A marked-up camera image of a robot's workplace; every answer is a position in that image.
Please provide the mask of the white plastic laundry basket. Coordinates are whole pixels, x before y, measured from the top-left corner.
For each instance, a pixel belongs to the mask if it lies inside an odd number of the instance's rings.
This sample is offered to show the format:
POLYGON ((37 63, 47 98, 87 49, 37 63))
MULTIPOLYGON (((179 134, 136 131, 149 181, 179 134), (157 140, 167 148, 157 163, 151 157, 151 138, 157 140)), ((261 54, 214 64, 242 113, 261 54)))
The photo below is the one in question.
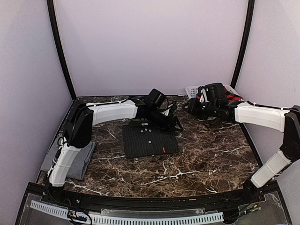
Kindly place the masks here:
MULTIPOLYGON (((228 92, 230 92, 232 94, 235 94, 235 95, 239 95, 239 93, 234 88, 232 88, 230 85, 224 84, 223 86, 224 86, 224 88, 228 92)), ((188 99, 196 97, 196 95, 198 93, 198 87, 199 87, 199 85, 196 85, 196 86, 187 86, 185 88, 185 91, 186 91, 186 94, 188 96, 188 99)))

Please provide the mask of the black pinstriped long sleeve shirt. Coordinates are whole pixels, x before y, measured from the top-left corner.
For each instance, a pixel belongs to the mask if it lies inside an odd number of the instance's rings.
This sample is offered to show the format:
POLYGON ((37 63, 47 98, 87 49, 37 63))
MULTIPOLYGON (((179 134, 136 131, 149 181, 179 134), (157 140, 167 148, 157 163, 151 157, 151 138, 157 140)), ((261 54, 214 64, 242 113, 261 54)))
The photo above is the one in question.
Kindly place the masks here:
POLYGON ((126 158, 142 158, 180 152, 175 133, 161 130, 148 120, 131 120, 122 126, 126 158))

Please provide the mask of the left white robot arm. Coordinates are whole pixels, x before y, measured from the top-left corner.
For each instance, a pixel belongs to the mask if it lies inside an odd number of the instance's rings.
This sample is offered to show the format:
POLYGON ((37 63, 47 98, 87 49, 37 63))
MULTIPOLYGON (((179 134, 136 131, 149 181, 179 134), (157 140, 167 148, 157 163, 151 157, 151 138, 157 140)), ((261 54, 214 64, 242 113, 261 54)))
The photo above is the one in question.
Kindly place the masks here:
POLYGON ((156 97, 131 96, 122 101, 105 103, 84 103, 77 101, 70 110, 62 137, 58 140, 59 149, 52 159, 47 173, 46 184, 51 188, 48 197, 55 204, 66 201, 66 193, 60 190, 65 184, 67 173, 77 154, 91 141, 94 125, 122 119, 146 119, 166 131, 182 131, 179 118, 174 115, 175 101, 161 108, 167 96, 159 93, 156 97))

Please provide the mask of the left black frame post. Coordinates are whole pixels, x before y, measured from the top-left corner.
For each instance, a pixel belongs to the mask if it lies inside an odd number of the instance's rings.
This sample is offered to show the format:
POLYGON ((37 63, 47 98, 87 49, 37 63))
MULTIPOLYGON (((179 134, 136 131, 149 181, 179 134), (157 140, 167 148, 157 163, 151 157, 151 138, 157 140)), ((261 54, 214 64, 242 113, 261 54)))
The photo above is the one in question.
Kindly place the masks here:
POLYGON ((77 99, 76 93, 74 86, 72 84, 71 76, 69 74, 67 62, 65 59, 61 39, 60 39, 60 34, 59 34, 59 28, 57 24, 57 18, 56 18, 56 13, 55 13, 55 8, 54 8, 54 1, 53 0, 47 0, 47 8, 48 8, 48 14, 49 14, 49 19, 50 19, 50 24, 52 28, 52 35, 56 47, 56 51, 58 54, 58 58, 60 61, 60 66, 64 75, 64 79, 69 91, 69 94, 71 96, 71 99, 75 101, 77 99))

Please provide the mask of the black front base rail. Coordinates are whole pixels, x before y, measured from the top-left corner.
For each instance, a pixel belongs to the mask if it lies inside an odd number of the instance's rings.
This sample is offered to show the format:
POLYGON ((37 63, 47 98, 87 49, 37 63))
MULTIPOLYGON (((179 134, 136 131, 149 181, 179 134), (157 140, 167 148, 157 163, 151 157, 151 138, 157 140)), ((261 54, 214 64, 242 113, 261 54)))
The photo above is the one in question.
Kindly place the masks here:
POLYGON ((188 210, 204 208, 206 210, 231 210, 242 205, 240 200, 234 200, 242 194, 242 190, 234 190, 219 194, 198 195, 178 198, 124 198, 100 195, 81 194, 61 190, 59 197, 63 204, 66 199, 71 201, 72 209, 100 212, 102 209, 112 210, 188 210))

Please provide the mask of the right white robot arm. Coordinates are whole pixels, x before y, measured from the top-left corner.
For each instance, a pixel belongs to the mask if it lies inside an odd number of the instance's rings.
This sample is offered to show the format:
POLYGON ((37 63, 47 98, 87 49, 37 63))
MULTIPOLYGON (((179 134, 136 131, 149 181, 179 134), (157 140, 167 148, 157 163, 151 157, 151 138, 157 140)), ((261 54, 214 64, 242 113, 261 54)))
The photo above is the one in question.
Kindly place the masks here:
POLYGON ((200 101, 192 98, 183 110, 198 119, 210 117, 244 125, 264 164, 243 184, 239 199, 250 203, 261 189, 300 159, 300 108, 264 106, 251 102, 200 101))

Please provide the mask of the red black plaid shirt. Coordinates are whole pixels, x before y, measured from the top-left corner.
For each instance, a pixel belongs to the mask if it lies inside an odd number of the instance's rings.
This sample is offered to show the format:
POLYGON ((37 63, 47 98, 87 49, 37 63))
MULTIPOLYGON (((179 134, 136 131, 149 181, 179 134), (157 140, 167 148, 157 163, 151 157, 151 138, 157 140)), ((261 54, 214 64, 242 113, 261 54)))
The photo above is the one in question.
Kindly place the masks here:
MULTIPOLYGON (((231 103, 233 101, 242 101, 243 100, 243 98, 241 96, 235 94, 232 90, 227 89, 225 86, 222 89, 223 89, 225 97, 227 98, 229 103, 231 103)), ((208 97, 207 97, 206 90, 204 89, 204 87, 198 88, 198 93, 196 94, 196 98, 202 103, 208 102, 208 97)))

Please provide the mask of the grey shirt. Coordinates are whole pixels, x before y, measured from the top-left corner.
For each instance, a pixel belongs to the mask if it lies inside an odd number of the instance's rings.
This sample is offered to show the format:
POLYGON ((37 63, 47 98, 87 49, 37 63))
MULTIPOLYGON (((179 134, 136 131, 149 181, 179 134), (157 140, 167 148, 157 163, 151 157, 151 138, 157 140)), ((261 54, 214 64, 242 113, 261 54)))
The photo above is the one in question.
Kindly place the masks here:
MULTIPOLYGON (((49 171, 52 165, 53 157, 56 154, 58 148, 59 147, 57 144, 53 144, 51 146, 48 153, 46 154, 46 157, 44 158, 44 161, 40 169, 41 171, 43 172, 49 171)), ((95 148, 96 148, 96 143, 93 141, 91 141, 86 147, 82 148, 82 150, 74 158, 71 167, 66 175, 67 178, 72 178, 76 180, 83 179, 87 170, 87 166, 90 163, 90 159, 95 148)))

